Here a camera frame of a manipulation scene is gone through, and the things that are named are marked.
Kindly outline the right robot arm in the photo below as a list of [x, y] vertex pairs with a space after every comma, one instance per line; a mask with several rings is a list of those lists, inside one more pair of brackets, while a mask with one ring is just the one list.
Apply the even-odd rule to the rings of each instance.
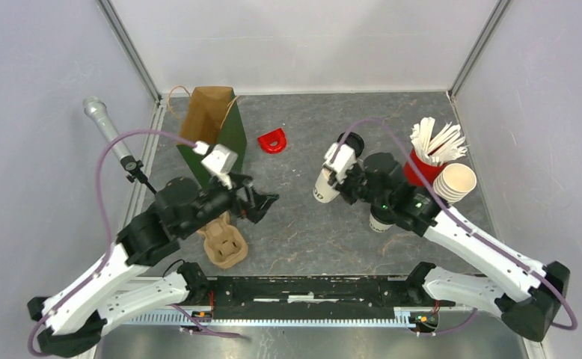
[[571, 276], [560, 262], [544, 264], [514, 251], [471, 223], [435, 193], [410, 185], [390, 153], [375, 153], [359, 162], [355, 151], [333, 146], [326, 154], [313, 190], [328, 203], [341, 196], [347, 203], [370, 205], [372, 230], [392, 226], [434, 242], [482, 272], [458, 274], [434, 263], [420, 263], [408, 276], [405, 293], [416, 305], [453, 301], [499, 318], [510, 330], [541, 342], [560, 308]]

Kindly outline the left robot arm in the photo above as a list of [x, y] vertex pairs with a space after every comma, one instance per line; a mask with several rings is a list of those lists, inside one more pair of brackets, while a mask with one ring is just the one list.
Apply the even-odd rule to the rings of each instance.
[[230, 174], [230, 186], [217, 179], [201, 188], [197, 181], [177, 177], [155, 194], [153, 203], [136, 215], [118, 234], [109, 253], [102, 256], [69, 288], [51, 297], [28, 302], [32, 320], [43, 326], [31, 334], [36, 356], [73, 358], [93, 348], [124, 322], [172, 304], [201, 304], [209, 281], [196, 263], [143, 288], [120, 294], [119, 289], [175, 253], [179, 241], [196, 233], [226, 212], [259, 222], [278, 194], [261, 194], [252, 177]]

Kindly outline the white paper coffee cup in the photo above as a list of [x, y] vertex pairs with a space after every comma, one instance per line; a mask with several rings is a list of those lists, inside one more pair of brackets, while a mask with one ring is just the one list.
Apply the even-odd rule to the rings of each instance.
[[373, 231], [383, 233], [395, 224], [395, 220], [389, 209], [380, 206], [371, 206], [369, 223]]

